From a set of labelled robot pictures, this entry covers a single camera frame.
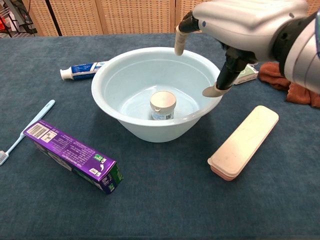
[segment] toothpaste tube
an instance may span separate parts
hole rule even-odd
[[[60,69],[61,78],[63,80],[81,80],[93,78],[96,72],[103,66],[106,61],[93,62],[81,65],[71,66],[66,70]]]

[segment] orange cloth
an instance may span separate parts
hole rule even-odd
[[[296,104],[310,104],[312,107],[320,108],[320,94],[314,93],[303,86],[291,83],[281,76],[279,64],[267,62],[260,67],[259,78],[269,83],[272,87],[282,91],[288,91],[286,100]]]

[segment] toothbrush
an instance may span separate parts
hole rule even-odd
[[[11,153],[11,151],[18,145],[18,143],[20,143],[20,141],[22,139],[24,139],[25,135],[24,135],[24,131],[30,127],[32,124],[34,124],[36,121],[40,120],[44,115],[46,115],[46,113],[52,108],[52,106],[55,104],[55,100],[50,100],[45,106],[44,108],[42,108],[42,110],[34,117],[34,119],[32,119],[32,121],[28,124],[28,126],[26,126],[22,132],[20,133],[20,137],[15,141],[15,143],[9,148],[8,151],[4,152],[4,151],[0,151],[0,166],[2,164],[5,163],[5,161],[9,158],[9,154]]]

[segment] white robotic arm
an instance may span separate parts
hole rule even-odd
[[[198,4],[176,28],[175,53],[188,34],[202,30],[221,42],[226,62],[206,97],[226,93],[248,63],[279,61],[288,80],[320,93],[316,13],[305,0],[213,0]]]

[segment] barcode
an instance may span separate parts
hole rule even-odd
[[[36,139],[41,138],[46,132],[49,131],[49,128],[37,123],[32,128],[30,128],[27,133],[31,136],[35,137]]]

